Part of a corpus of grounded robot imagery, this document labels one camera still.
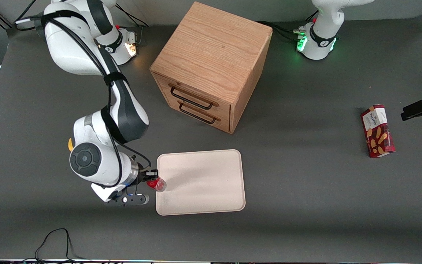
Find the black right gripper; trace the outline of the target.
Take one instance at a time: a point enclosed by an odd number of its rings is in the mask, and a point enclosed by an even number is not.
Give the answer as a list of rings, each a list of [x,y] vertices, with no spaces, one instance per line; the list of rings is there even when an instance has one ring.
[[[159,171],[157,169],[144,170],[138,173],[138,182],[147,182],[150,177],[158,177]]]

